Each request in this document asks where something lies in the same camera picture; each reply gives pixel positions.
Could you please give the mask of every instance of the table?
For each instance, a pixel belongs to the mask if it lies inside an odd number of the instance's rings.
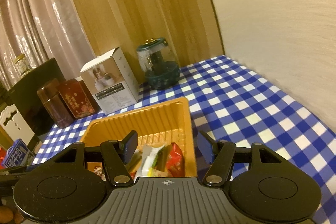
[[[314,216],[317,223],[336,223],[336,139],[309,110],[275,85],[236,61],[218,56],[181,68],[177,85],[166,90],[140,87],[139,102],[115,112],[187,97],[193,133],[207,132],[216,140],[226,139],[237,146],[265,143],[281,156],[313,177],[322,191],[321,205]],[[65,129],[54,126],[34,164],[78,141],[89,123],[106,117],[99,112],[75,121]],[[196,148],[199,177],[209,168]],[[235,164],[233,177],[247,170]]]

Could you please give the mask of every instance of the black circular pad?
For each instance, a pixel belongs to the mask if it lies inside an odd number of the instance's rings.
[[[38,192],[45,198],[65,198],[77,189],[75,180],[68,177],[51,177],[42,180],[37,186]]]
[[[259,182],[259,190],[269,198],[286,199],[296,194],[297,186],[290,179],[271,177]]]
[[[103,180],[85,168],[57,163],[32,171],[13,191],[19,211],[33,221],[69,222],[96,209],[105,198]]]
[[[229,195],[244,213],[259,221],[296,222],[311,217],[320,203],[320,188],[299,169],[278,170],[276,164],[238,175]]]

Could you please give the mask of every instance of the glass jar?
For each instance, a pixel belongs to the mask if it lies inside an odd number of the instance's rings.
[[[14,59],[14,64],[19,71],[21,77],[25,76],[28,72],[33,70],[25,54],[20,54],[18,57],[16,57]]]
[[[163,90],[179,81],[180,67],[164,37],[147,40],[136,51],[140,67],[152,88]]]

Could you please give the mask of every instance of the ribbed gray plate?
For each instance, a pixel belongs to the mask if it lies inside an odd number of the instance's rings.
[[[219,189],[203,187],[197,178],[139,178],[116,189],[91,215],[75,224],[257,224],[239,213]],[[312,220],[302,224],[314,224]]]

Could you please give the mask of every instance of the curtain fold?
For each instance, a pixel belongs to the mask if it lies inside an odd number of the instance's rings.
[[[0,0],[0,82],[8,90],[20,78],[13,61],[21,53],[32,68],[55,57],[66,79],[95,58],[73,0]]]

